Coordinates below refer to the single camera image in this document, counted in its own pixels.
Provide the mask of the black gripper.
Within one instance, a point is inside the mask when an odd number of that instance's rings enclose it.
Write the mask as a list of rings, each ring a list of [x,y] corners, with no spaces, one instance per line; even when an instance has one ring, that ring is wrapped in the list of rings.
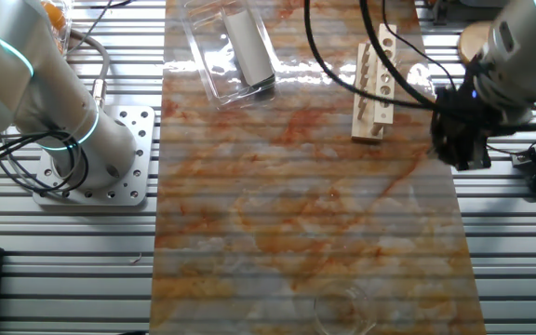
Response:
[[[432,150],[443,163],[459,171],[491,167],[486,138],[459,140],[464,132],[493,133],[501,123],[498,110],[484,102],[476,90],[476,79],[483,74],[480,64],[468,64],[459,87],[438,87],[430,126]]]

